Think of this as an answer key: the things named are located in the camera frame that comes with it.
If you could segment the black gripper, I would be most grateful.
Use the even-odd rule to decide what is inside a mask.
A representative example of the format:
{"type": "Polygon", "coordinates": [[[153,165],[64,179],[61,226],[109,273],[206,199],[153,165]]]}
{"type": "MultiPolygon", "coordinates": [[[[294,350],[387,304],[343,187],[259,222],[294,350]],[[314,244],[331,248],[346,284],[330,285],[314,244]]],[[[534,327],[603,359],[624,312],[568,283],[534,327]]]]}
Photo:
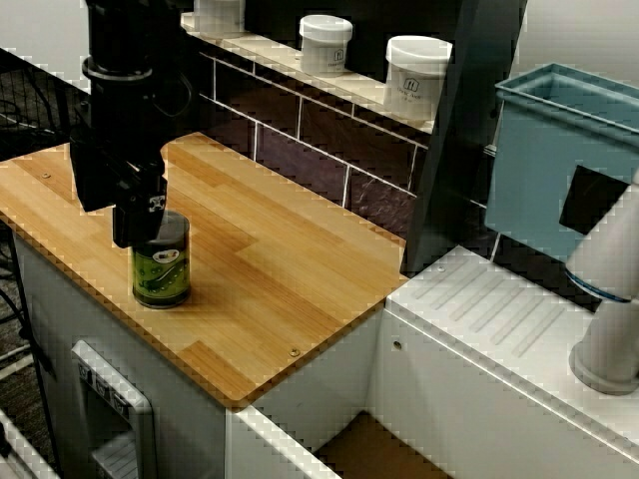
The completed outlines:
{"type": "Polygon", "coordinates": [[[153,240],[166,205],[159,133],[144,84],[91,81],[91,96],[71,130],[70,157],[85,212],[115,204],[113,241],[121,248],[153,240]]]}

